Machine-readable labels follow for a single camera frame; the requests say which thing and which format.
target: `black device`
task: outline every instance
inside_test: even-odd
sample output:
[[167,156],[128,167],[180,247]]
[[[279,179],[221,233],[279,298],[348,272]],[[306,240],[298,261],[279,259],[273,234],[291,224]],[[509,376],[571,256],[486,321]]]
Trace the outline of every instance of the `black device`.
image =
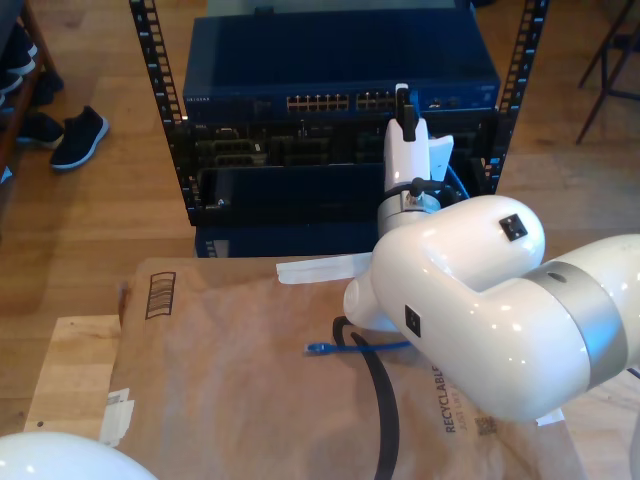
[[184,86],[198,124],[391,116],[395,86],[421,112],[490,111],[500,78],[466,9],[196,19]]

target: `patch panel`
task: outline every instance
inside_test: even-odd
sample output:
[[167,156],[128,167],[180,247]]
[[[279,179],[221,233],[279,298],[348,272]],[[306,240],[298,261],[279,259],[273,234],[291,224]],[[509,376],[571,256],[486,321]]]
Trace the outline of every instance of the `patch panel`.
[[264,146],[247,139],[204,140],[195,144],[202,167],[261,167],[267,163]]
[[289,113],[333,112],[349,110],[349,95],[296,95],[287,97]]
[[391,92],[366,92],[356,97],[356,110],[392,112],[395,105]]

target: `wooden board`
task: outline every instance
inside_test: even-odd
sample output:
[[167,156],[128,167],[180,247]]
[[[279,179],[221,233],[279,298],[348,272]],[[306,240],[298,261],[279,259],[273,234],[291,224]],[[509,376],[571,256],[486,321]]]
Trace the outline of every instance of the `wooden board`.
[[117,315],[59,318],[24,431],[97,440],[119,339]]

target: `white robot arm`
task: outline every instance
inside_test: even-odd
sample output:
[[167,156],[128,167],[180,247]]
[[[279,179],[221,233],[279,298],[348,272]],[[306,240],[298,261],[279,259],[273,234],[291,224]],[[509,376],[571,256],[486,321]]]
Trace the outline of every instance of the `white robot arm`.
[[540,265],[542,225],[516,200],[476,197],[398,215],[348,286],[345,314],[402,332],[487,413],[541,417],[640,360],[640,235]]

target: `white sole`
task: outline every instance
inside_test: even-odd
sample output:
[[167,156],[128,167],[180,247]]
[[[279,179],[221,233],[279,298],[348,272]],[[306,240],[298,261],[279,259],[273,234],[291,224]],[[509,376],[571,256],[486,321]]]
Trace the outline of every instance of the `white sole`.
[[28,64],[26,64],[24,67],[7,68],[7,72],[17,73],[18,75],[26,75],[27,73],[31,72],[34,68],[36,68],[36,62],[34,62],[32,58],[31,61]]
[[54,140],[53,142],[43,142],[42,140],[38,140],[37,138],[17,137],[16,143],[19,143],[21,145],[48,148],[49,150],[55,150],[56,148],[58,148],[58,145],[62,143],[63,138],[64,138],[64,135],[60,135],[60,137]]
[[20,85],[22,85],[22,77],[18,77],[18,79],[15,82],[13,82],[12,85],[9,85],[8,87],[5,87],[5,88],[0,88],[0,93],[13,92]]
[[98,146],[98,143],[100,142],[100,140],[102,140],[102,138],[109,131],[109,122],[107,121],[106,118],[104,118],[104,117],[101,117],[101,118],[102,118],[102,128],[100,129],[100,131],[98,132],[98,135],[96,136],[95,140],[93,141],[93,145],[91,145],[91,148],[89,149],[89,152],[84,157],[82,157],[80,160],[78,160],[77,162],[70,163],[68,165],[51,165],[51,168],[53,168],[54,170],[60,170],[60,171],[71,170],[71,169],[74,169],[76,167],[79,167],[80,165],[85,163],[87,160],[89,160],[93,156],[93,154],[95,153],[96,147]]

